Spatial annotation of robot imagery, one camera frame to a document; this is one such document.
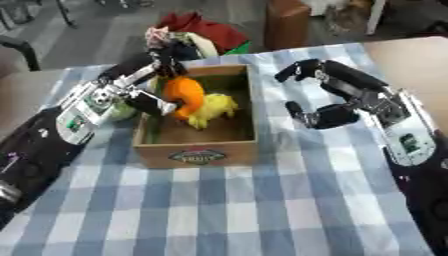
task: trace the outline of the robotic hand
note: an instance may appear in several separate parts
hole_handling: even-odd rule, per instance
[[[422,103],[401,89],[335,61],[298,61],[279,72],[279,82],[295,76],[321,81],[321,88],[342,97],[343,104],[306,113],[297,102],[286,103],[290,115],[307,128],[328,129],[370,114],[383,137],[382,150],[392,176],[406,196],[407,207],[436,255],[448,254],[448,143]]]
[[[166,52],[138,54],[98,79],[75,86],[55,107],[44,109],[0,143],[0,230],[32,204],[70,164],[112,113],[117,100],[151,115],[178,107],[138,89],[156,75],[185,74]]]

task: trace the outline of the fruit box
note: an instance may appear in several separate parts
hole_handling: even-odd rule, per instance
[[[133,147],[149,168],[251,165],[257,156],[257,132],[252,109],[250,78],[246,65],[207,66],[188,69],[206,94],[232,96],[238,104],[233,118],[212,119],[208,127],[196,130],[172,116],[142,114]],[[166,80],[154,79],[160,93]]]

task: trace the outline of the yellow stuffed toy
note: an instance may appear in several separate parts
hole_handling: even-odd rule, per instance
[[[202,106],[188,117],[188,124],[196,129],[205,129],[208,121],[226,113],[228,117],[235,115],[238,104],[232,97],[224,94],[208,94],[204,97]]]

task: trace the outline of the checkered tablecloth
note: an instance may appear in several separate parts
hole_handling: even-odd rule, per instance
[[[312,79],[274,80],[307,58],[378,76],[359,44],[189,62],[250,65],[258,162],[147,169],[131,147],[135,120],[105,125],[0,233],[0,255],[430,255],[367,122],[316,131],[288,116],[287,100],[306,110],[338,100]],[[65,70],[46,104],[103,68]]]

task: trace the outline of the orange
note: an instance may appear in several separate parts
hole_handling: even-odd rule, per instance
[[[196,80],[178,76],[166,82],[163,97],[171,102],[182,101],[183,105],[174,112],[174,117],[187,120],[204,103],[204,89]]]

